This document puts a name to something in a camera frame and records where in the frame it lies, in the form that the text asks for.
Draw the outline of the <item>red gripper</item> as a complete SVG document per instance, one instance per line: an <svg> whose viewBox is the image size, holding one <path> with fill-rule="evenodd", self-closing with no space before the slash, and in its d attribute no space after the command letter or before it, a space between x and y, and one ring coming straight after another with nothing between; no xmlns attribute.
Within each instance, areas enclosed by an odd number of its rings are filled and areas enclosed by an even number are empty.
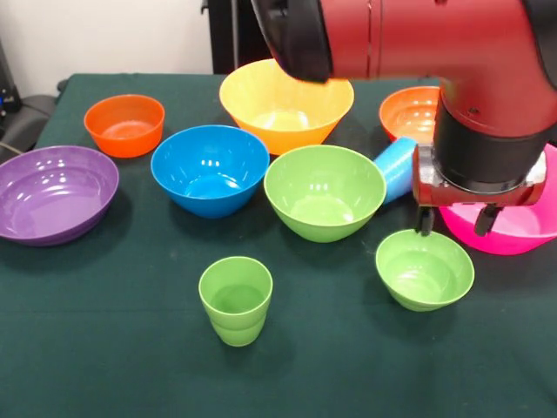
<svg viewBox="0 0 557 418"><path fill-rule="evenodd" d="M429 236L434 225L432 207L455 204L483 204L474 224L480 237L492 230L504 206L530 206L536 203L547 182L547 155L543 151L527 176L518 184L474 184L478 189L462 188L445 179L436 166L432 145L416 145L413 150L413 196L420 205L414 231Z"/></svg>

